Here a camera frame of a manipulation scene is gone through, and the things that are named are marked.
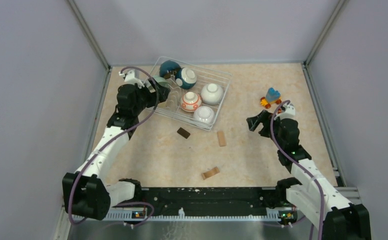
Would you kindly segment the dark blue bowl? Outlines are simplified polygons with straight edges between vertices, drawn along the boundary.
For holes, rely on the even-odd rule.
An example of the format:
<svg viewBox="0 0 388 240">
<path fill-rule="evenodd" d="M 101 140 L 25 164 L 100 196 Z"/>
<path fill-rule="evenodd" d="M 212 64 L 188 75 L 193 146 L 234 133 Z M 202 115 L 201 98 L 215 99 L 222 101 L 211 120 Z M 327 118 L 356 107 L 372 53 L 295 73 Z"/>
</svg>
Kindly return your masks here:
<svg viewBox="0 0 388 240">
<path fill-rule="evenodd" d="M 171 76 L 176 76 L 181 66 L 173 61 L 166 60 L 159 67 L 159 76 L 165 79 L 169 79 Z"/>
</svg>

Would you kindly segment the blue bowl white dots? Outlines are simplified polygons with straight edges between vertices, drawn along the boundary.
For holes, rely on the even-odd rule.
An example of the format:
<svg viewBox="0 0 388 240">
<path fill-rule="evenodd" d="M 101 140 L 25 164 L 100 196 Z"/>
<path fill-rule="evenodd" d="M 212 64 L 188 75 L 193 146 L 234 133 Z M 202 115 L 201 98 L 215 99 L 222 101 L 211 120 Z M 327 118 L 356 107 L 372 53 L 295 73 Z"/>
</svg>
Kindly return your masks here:
<svg viewBox="0 0 388 240">
<path fill-rule="evenodd" d="M 197 75 L 191 68 L 183 67 L 176 73 L 175 82 L 180 88 L 189 90 L 197 83 Z"/>
</svg>

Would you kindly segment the celadon green bowl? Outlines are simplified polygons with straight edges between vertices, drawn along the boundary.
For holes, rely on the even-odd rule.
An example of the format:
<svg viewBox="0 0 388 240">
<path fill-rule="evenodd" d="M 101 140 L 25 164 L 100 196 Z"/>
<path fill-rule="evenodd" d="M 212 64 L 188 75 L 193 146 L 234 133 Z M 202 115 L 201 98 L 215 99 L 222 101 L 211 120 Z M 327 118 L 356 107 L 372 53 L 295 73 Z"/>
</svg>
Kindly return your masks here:
<svg viewBox="0 0 388 240">
<path fill-rule="evenodd" d="M 170 87 L 169 82 L 164 77 L 161 77 L 159 75 L 154 75 L 153 78 L 160 86 L 165 87 L 165 88 Z"/>
</svg>

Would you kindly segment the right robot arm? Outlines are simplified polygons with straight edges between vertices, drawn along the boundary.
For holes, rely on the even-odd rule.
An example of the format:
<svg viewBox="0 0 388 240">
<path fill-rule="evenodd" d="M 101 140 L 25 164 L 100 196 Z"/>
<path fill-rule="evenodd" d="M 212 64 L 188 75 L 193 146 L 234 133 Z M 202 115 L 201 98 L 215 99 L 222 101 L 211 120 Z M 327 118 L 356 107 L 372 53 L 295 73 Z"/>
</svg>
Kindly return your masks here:
<svg viewBox="0 0 388 240">
<path fill-rule="evenodd" d="M 273 140 L 281 165 L 292 175 L 277 182 L 275 200 L 279 205 L 297 207 L 317 229 L 319 240 L 372 238 L 369 211 L 347 199 L 321 174 L 300 144 L 296 120 L 263 110 L 246 122 L 252 132 L 263 125 L 260 136 Z"/>
</svg>

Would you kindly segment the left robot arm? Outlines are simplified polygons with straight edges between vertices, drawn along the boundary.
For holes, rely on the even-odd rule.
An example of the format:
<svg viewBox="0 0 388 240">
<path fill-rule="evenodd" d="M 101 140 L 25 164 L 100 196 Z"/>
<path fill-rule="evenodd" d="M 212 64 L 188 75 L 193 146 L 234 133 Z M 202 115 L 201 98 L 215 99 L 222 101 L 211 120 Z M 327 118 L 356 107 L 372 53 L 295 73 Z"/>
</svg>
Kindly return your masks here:
<svg viewBox="0 0 388 240">
<path fill-rule="evenodd" d="M 124 84 L 117 90 L 117 104 L 109 118 L 100 142 L 75 172 L 62 178 L 65 211 L 69 217 L 103 220 L 109 209 L 126 202 L 136 207 L 142 202 L 141 185 L 133 179 L 106 185 L 105 179 L 118 153 L 142 124 L 139 114 L 155 109 L 167 100 L 170 89 L 161 85 L 150 92 L 147 87 Z"/>
</svg>

